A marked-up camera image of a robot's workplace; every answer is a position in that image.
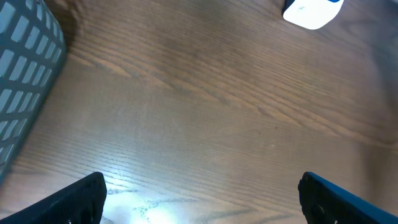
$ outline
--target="blue object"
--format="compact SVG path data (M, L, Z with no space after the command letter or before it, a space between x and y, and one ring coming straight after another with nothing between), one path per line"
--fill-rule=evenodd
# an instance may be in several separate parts
M298 191L309 224L398 223L397 217L312 172L304 173Z
M0 0L0 182L66 58L43 0Z

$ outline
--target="white object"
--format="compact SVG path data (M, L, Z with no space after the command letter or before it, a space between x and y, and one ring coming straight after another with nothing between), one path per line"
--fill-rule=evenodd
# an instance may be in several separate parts
M341 9L344 0L291 0L284 19L298 26L315 30L330 22Z

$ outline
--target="black object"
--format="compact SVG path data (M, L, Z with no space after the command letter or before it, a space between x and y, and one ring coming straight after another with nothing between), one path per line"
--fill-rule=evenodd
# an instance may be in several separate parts
M105 198L104 176L95 172L0 223L99 224Z
M398 223L398 218L346 190L306 172L298 185L308 224Z

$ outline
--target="wooden table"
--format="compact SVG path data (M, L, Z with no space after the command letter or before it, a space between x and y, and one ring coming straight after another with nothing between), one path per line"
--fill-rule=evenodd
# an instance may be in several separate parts
M1 216L100 171L140 223L305 223L308 170L398 215L398 4L319 30L283 4L48 2L70 52Z

